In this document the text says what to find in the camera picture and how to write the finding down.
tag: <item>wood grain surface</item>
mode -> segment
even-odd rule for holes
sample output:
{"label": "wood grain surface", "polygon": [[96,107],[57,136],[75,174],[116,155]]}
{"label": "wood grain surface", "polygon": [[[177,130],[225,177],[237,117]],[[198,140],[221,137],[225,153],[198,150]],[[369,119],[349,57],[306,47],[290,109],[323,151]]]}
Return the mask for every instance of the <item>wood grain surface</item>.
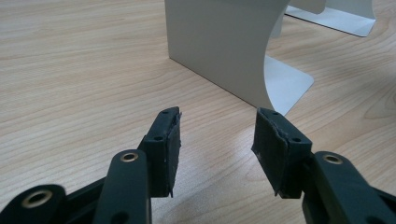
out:
{"label": "wood grain surface", "polygon": [[[285,17],[268,55],[314,79],[287,118],[396,194],[396,2],[361,38]],[[183,112],[175,198],[153,223],[304,223],[250,151],[256,108],[170,60],[163,0],[0,1],[0,209],[40,184],[106,175],[161,110]]]}

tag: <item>screw hole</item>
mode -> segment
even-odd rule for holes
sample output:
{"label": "screw hole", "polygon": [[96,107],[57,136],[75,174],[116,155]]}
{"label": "screw hole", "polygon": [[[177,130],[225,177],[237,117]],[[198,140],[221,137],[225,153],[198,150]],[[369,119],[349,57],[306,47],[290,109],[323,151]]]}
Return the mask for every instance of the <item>screw hole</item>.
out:
{"label": "screw hole", "polygon": [[135,161],[137,160],[137,158],[139,158],[139,156],[136,153],[131,152],[131,153],[123,154],[121,156],[121,161],[125,161],[125,162]]}
{"label": "screw hole", "polygon": [[111,224],[123,224],[126,223],[129,219],[129,216],[125,212],[118,212],[111,218]]}
{"label": "screw hole", "polygon": [[332,164],[337,164],[337,165],[343,163],[343,161],[340,158],[338,158],[336,156],[332,156],[332,155],[324,155],[323,160],[325,160],[329,163],[332,163]]}
{"label": "screw hole", "polygon": [[23,201],[25,208],[35,208],[46,203],[52,197],[52,192],[47,189],[38,190],[29,194]]}

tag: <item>white curved bracket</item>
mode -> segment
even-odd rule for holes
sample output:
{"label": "white curved bracket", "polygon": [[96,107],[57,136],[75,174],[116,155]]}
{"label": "white curved bracket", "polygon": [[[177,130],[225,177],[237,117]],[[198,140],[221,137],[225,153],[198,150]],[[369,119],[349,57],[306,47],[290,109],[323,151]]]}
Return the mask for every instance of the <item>white curved bracket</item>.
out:
{"label": "white curved bracket", "polygon": [[169,56],[254,106],[286,114],[313,83],[275,60],[266,59],[263,69],[268,40],[288,3],[165,0]]}
{"label": "white curved bracket", "polygon": [[372,0],[291,0],[286,14],[357,36],[375,24]]}

